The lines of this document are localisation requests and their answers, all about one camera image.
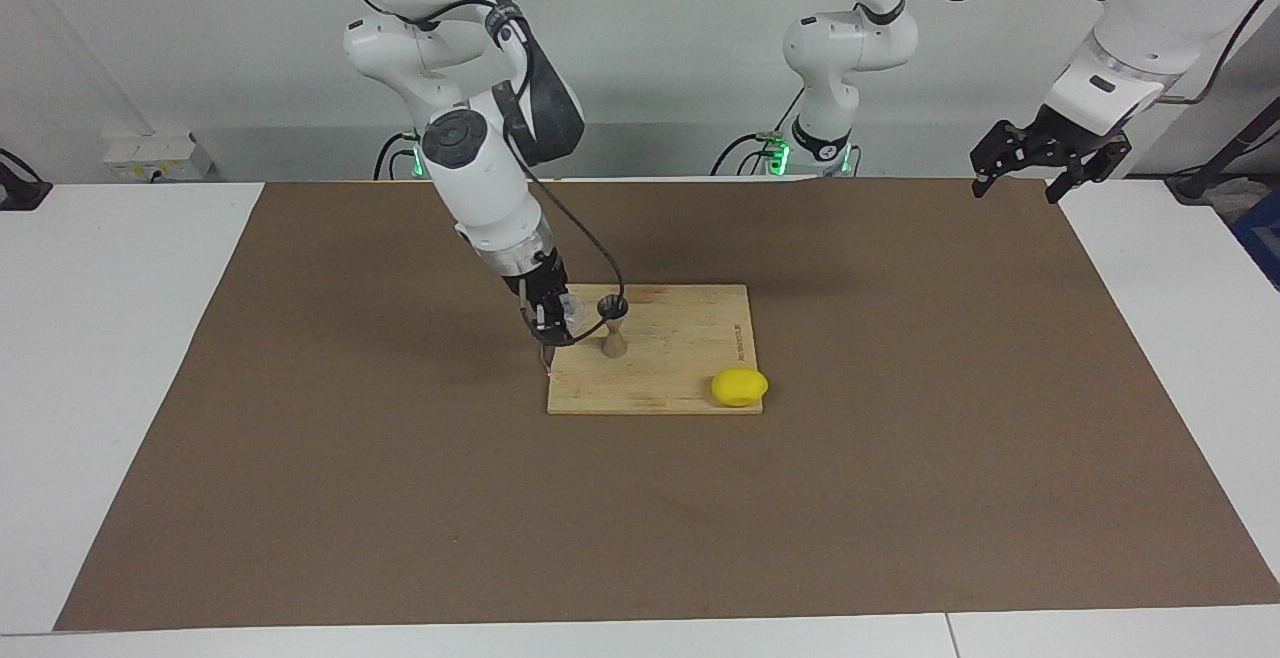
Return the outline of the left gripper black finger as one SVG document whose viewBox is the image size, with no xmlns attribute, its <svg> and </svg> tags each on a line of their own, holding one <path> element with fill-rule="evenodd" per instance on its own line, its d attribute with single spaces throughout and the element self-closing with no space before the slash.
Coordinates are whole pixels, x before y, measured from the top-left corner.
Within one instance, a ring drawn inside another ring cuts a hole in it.
<svg viewBox="0 0 1280 658">
<path fill-rule="evenodd" d="M 983 198 L 995 181 L 1002 175 L 1024 169 L 1027 165 L 1025 137 L 1025 131 L 1014 125 L 1012 122 L 996 122 L 978 140 L 970 151 L 972 169 L 975 174 L 972 183 L 974 198 Z"/>
<path fill-rule="evenodd" d="M 1132 143 L 1128 137 L 1114 137 L 1102 143 L 1087 160 L 1082 160 L 1078 155 L 1069 156 L 1065 169 L 1046 187 L 1044 198 L 1048 204 L 1059 204 L 1070 189 L 1110 179 L 1130 151 Z"/>
</svg>

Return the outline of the steel double jigger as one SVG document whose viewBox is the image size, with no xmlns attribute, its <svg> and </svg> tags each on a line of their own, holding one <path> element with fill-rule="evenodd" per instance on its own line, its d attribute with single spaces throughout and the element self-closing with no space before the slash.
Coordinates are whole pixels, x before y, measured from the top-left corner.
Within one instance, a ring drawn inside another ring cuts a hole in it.
<svg viewBox="0 0 1280 658">
<path fill-rule="evenodd" d="M 625 294 L 603 294 L 596 302 L 596 312 L 604 323 L 607 334 L 602 344 L 602 353 L 607 358 L 621 358 L 628 349 L 625 335 L 625 320 L 628 316 L 630 303 Z"/>
</svg>

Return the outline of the black stand leg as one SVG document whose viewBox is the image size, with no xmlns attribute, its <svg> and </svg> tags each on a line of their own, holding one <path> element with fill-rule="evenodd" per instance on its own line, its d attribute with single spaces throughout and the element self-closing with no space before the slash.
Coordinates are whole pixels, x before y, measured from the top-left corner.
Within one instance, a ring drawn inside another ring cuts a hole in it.
<svg viewBox="0 0 1280 658">
<path fill-rule="evenodd" d="M 1239 160 L 1263 148 L 1280 137 L 1280 96 L 1271 102 L 1251 122 L 1225 147 L 1208 157 L 1201 165 L 1188 166 L 1179 172 L 1172 172 L 1165 181 L 1171 193 L 1180 204 L 1199 204 L 1207 192 L 1219 179 L 1219 175 Z"/>
</svg>

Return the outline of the blue box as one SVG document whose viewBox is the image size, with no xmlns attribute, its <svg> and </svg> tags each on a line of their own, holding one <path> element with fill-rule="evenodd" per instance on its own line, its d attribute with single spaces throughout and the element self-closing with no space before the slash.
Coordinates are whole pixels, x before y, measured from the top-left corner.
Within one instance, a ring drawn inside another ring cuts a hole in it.
<svg viewBox="0 0 1280 658">
<path fill-rule="evenodd" d="M 1229 228 L 1236 242 L 1280 292 L 1280 188 L 1261 198 Z"/>
</svg>

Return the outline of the yellow lemon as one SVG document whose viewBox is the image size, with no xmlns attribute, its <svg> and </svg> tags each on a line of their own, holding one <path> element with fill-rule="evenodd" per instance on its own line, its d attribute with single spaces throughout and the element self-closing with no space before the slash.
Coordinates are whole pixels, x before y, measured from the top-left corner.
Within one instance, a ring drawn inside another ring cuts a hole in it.
<svg viewBox="0 0 1280 658">
<path fill-rule="evenodd" d="M 758 406 L 771 389 L 758 367 L 726 367 L 712 376 L 709 387 L 716 403 L 727 408 Z"/>
</svg>

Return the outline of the large brown table mat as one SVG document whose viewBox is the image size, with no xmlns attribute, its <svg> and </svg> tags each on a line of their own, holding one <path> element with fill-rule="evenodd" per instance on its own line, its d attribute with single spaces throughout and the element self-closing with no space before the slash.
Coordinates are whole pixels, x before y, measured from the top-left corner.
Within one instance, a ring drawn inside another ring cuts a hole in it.
<svg viewBox="0 0 1280 658">
<path fill-rule="evenodd" d="M 1280 602 L 1037 181 L 568 184 L 749 292 L 763 412 L 550 416 L 424 184 L 271 184 L 61 630 Z"/>
</svg>

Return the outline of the white power strip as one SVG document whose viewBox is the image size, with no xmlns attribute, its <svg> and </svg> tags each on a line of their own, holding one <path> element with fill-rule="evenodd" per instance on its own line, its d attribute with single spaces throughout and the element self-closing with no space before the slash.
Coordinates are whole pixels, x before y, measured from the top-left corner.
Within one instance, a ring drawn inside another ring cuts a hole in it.
<svg viewBox="0 0 1280 658">
<path fill-rule="evenodd" d="M 215 172 L 212 157 L 191 133 L 110 140 L 102 165 L 113 181 L 125 183 L 209 181 Z"/>
</svg>

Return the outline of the black table clamp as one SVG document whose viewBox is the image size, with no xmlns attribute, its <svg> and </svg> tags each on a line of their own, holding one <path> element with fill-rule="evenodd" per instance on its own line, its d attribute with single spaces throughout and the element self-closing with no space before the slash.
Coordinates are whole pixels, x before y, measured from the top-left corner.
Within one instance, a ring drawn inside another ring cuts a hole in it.
<svg viewBox="0 0 1280 658">
<path fill-rule="evenodd" d="M 33 211 L 52 188 L 23 157 L 0 147 L 0 211 Z"/>
</svg>

